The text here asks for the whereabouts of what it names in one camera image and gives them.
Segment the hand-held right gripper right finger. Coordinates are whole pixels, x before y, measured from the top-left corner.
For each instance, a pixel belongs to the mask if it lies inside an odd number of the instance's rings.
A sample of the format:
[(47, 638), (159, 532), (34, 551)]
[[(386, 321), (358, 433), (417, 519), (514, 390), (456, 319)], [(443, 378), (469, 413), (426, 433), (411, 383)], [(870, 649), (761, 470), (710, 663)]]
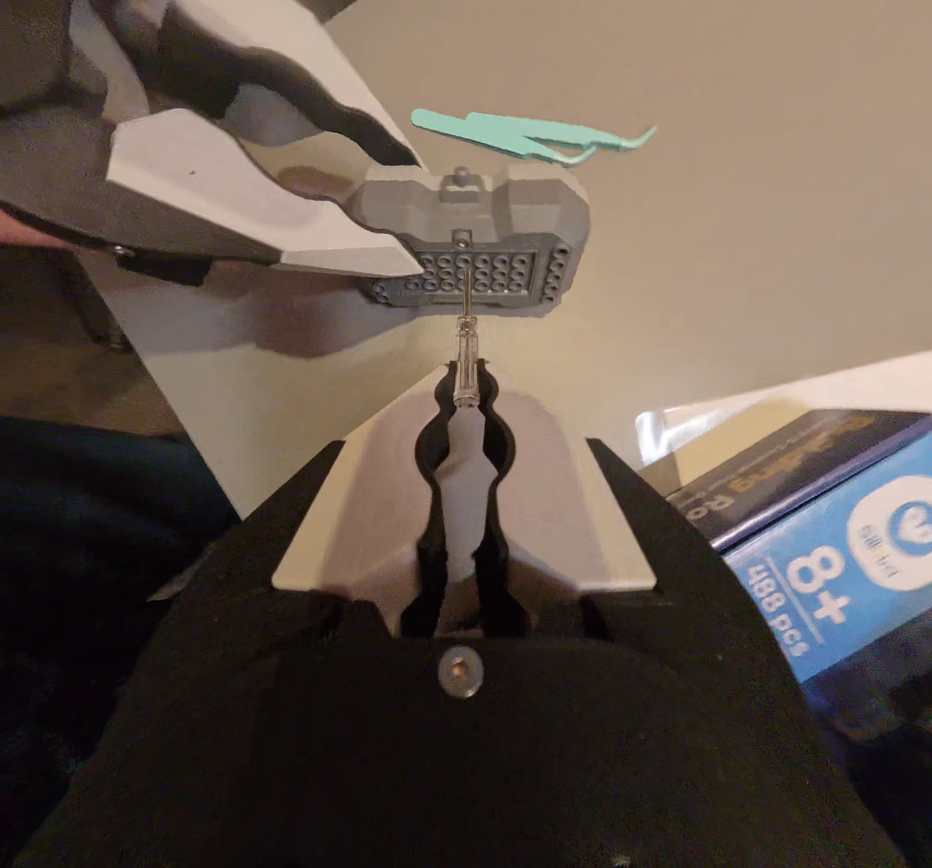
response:
[(496, 491), (508, 590), (527, 610), (652, 590), (656, 576), (586, 440), (504, 371), (492, 408), (515, 440)]

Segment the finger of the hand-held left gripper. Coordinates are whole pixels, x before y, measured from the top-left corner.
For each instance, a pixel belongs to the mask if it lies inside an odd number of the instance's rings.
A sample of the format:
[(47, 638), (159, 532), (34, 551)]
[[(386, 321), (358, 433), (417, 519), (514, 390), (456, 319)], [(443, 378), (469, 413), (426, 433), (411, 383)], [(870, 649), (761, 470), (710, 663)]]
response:
[(260, 147), (331, 133), (376, 164), (419, 165), (298, 0), (88, 2), (149, 98)]
[(288, 193), (183, 109), (115, 126), (77, 109), (3, 119), (2, 207), (82, 246), (360, 278), (421, 272), (394, 233)]

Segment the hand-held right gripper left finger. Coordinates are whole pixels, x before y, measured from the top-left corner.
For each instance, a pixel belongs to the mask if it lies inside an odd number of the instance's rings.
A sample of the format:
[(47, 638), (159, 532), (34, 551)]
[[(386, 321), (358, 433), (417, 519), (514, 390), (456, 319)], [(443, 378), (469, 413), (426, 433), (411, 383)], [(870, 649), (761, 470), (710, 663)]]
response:
[(432, 491), (415, 458), (439, 412), (430, 372), (345, 439), (273, 573), (276, 590), (318, 592), (403, 610), (420, 591), (416, 543)]

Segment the small clear-handled screwdriver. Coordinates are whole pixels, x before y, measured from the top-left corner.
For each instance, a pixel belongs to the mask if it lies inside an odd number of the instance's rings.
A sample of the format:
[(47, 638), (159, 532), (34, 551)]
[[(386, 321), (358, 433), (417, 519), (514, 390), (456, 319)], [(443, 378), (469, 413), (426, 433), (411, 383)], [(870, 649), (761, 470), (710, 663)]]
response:
[(443, 632), (478, 629), (478, 584), (474, 552), (483, 538), (491, 466), (483, 454), (485, 421), (480, 411), (478, 324), (472, 312), (473, 258), (457, 243), (457, 280), (462, 310), (457, 319), (454, 414), (449, 420), (449, 456), (441, 467), (449, 582), (441, 614)]

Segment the grey toy battery box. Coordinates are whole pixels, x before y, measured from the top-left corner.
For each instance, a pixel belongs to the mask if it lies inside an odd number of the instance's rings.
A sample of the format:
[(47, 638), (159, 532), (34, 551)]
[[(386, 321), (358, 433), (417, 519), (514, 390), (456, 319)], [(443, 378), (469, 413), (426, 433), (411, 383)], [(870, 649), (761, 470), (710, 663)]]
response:
[[(465, 166), (440, 176), (413, 165), (375, 165), (349, 207), (357, 222), (394, 233), (412, 258), (410, 240), (446, 243), (458, 230), (479, 243), (519, 233), (552, 233), (584, 249), (591, 229), (584, 189), (564, 168), (551, 164), (509, 164), (493, 176)], [(409, 273), (418, 269), (414, 262)], [(543, 315), (560, 301), (548, 308), (497, 309)]]

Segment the person's dark clothing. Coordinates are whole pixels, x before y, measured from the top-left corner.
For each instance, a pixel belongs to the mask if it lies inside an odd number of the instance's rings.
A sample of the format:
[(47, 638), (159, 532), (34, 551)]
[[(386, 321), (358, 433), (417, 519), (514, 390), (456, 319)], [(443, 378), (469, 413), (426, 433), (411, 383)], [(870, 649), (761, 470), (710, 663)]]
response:
[(2, 866), (94, 754), (177, 577), (238, 523), (180, 436), (2, 417)]

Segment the blue robot kit box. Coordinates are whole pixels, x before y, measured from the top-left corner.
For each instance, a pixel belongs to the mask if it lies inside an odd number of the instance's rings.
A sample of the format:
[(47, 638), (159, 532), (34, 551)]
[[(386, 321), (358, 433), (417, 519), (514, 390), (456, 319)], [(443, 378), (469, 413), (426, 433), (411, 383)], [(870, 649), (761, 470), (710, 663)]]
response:
[(810, 705), (871, 743), (930, 730), (930, 414), (810, 409), (667, 501), (751, 595)]

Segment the white instruction sheet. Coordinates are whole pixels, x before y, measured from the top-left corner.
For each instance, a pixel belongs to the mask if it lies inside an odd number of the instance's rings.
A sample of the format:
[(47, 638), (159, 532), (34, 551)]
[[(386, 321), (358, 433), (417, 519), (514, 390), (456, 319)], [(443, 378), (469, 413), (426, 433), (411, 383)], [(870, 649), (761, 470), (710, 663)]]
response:
[(638, 473), (669, 495), (814, 409), (929, 413), (931, 352), (643, 412), (635, 420)]

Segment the teal tweezers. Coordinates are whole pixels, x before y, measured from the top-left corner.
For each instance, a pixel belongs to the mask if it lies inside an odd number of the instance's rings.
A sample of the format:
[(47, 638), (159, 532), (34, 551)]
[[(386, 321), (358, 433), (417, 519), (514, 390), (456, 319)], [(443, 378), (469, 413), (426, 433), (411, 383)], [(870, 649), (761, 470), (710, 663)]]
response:
[(638, 137), (625, 139), (607, 131), (557, 121), (484, 113), (456, 117), (424, 108), (413, 109), (410, 121), (416, 128), (514, 158), (565, 167), (582, 164), (600, 150), (636, 151), (658, 129), (654, 126)]

